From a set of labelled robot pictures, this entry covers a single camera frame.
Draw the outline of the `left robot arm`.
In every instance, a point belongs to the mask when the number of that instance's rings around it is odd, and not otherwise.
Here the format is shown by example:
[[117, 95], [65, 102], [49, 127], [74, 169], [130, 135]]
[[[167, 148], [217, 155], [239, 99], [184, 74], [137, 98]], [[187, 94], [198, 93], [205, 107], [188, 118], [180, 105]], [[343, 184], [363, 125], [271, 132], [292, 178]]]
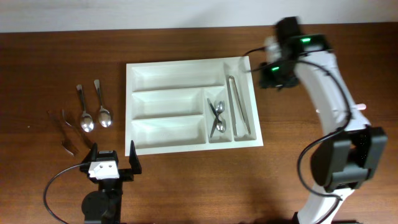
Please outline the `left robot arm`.
[[81, 203], [85, 223], [120, 223], [123, 197], [123, 183], [132, 182], [134, 176], [142, 173], [133, 141], [130, 143], [130, 168], [118, 167], [116, 151], [99, 151], [94, 143], [81, 162], [80, 172], [87, 175], [98, 190], [90, 192]]

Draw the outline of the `metal tongs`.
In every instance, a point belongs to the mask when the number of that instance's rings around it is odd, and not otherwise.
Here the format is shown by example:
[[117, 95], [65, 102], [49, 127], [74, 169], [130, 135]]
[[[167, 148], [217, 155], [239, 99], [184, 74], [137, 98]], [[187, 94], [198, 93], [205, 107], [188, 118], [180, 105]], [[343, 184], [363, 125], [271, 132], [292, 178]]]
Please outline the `metal tongs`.
[[235, 77], [232, 75], [227, 76], [226, 84], [234, 137], [243, 138], [244, 136], [250, 136], [251, 130], [240, 99]]

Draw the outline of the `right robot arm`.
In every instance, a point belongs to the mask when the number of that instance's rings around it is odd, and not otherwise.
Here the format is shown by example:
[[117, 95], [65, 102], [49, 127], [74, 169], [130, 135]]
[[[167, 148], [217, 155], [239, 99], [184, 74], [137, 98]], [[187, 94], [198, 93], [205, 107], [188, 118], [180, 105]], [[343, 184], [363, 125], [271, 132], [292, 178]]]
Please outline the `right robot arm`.
[[378, 167], [387, 135], [371, 126], [341, 77], [323, 34], [304, 34], [297, 17], [285, 17], [267, 39], [268, 61], [260, 67], [261, 88], [292, 88], [301, 83], [318, 111], [323, 136], [297, 159], [297, 173], [310, 195], [293, 223], [333, 223], [343, 202]]

